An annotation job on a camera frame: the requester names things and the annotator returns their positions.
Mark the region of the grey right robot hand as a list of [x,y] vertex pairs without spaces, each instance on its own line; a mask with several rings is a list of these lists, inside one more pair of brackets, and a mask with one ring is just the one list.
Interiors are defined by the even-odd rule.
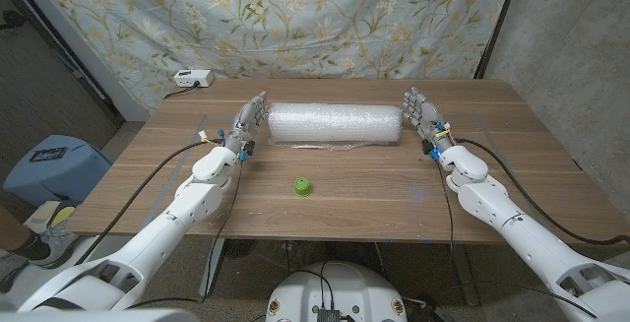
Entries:
[[438,152],[455,145],[442,114],[418,89],[411,88],[404,95],[404,118],[416,129],[420,139]]

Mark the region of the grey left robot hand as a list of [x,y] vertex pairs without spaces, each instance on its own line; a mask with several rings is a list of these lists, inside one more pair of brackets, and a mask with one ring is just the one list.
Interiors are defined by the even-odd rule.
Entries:
[[262,91],[247,101],[234,116],[232,128],[224,140],[224,146],[235,154],[241,153],[245,144],[255,139],[261,123],[267,117],[267,92]]

